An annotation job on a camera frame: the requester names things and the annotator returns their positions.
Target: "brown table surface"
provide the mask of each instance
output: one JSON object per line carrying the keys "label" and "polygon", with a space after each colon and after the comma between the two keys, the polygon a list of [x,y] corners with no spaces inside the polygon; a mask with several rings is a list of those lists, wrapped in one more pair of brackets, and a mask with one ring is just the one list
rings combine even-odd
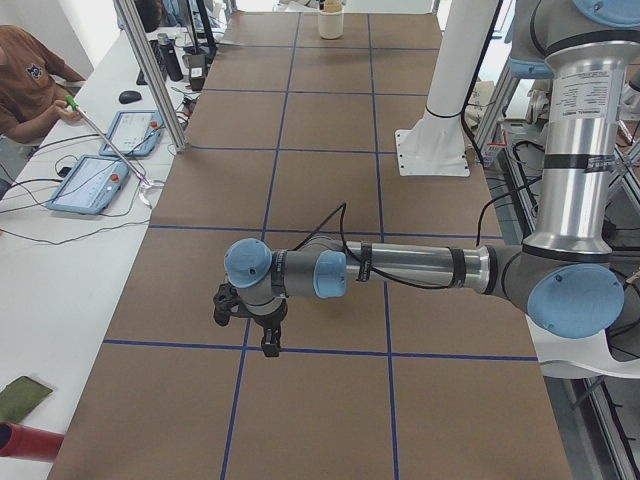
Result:
{"label": "brown table surface", "polygon": [[[234,15],[51,480],[571,478],[506,302],[292,298],[279,359],[255,325],[212,320],[232,242],[293,247],[342,201],[349,238],[473,246],[482,169],[404,178],[394,156],[440,41],[431,15],[346,15],[335,41],[314,15]],[[493,211],[483,232],[501,242]]]}

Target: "white tabletop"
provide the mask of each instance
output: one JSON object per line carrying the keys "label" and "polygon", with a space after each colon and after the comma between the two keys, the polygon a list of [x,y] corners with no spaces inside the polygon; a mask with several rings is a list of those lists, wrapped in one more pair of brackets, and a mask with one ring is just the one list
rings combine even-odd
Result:
{"label": "white tabletop", "polygon": [[[114,46],[76,96],[76,101],[103,131],[117,111],[151,110],[155,104],[149,88],[135,85],[138,65],[128,39],[120,35]],[[182,83],[168,82],[182,90]],[[123,90],[138,90],[142,100],[128,105],[118,102]],[[174,106],[182,94],[169,89]],[[43,144],[93,133],[82,121],[59,121]],[[38,152],[18,181],[58,178],[55,162],[64,155],[97,154],[101,142],[72,141]],[[175,150],[164,131],[153,153],[141,163],[148,177],[164,180]],[[59,167],[72,165],[63,160]],[[57,183],[26,186],[40,202],[46,201]],[[31,238],[61,241],[101,228],[129,222],[144,222],[151,210],[136,198],[137,179],[130,175],[121,192],[104,213],[121,217],[56,213],[42,206],[13,212],[6,210],[33,204],[20,187],[10,190],[0,202],[0,389],[21,375],[28,375],[53,388],[24,421],[55,432],[65,432],[86,383],[113,311],[136,257],[146,224],[127,226],[60,246],[46,245],[11,236],[6,231]],[[150,198],[157,202],[160,192]],[[44,479],[50,464],[0,459],[0,478]]]}

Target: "black mouse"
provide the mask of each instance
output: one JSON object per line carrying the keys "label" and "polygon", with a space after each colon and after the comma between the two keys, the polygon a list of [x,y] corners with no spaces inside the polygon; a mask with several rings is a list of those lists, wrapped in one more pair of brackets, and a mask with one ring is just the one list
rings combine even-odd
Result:
{"label": "black mouse", "polygon": [[142,95],[140,94],[140,92],[137,92],[135,90],[125,90],[118,97],[118,101],[123,105],[126,103],[137,102],[138,100],[141,100],[141,99],[142,99]]}

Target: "black spray can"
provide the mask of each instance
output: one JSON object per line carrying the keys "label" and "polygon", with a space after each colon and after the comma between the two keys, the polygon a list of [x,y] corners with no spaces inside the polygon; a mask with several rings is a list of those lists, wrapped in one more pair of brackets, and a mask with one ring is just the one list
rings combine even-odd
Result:
{"label": "black spray can", "polygon": [[158,34],[158,46],[162,52],[162,58],[167,67],[169,78],[174,82],[182,80],[182,70],[180,69],[180,63],[178,63],[176,49],[166,33]]}

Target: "white cup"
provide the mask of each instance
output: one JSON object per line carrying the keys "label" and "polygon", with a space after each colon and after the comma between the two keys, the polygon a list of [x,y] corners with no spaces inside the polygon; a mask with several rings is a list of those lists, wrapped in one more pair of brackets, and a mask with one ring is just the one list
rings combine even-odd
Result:
{"label": "white cup", "polygon": [[327,40],[333,40],[342,36],[344,26],[344,11],[326,13],[318,12],[318,31],[320,36]]}

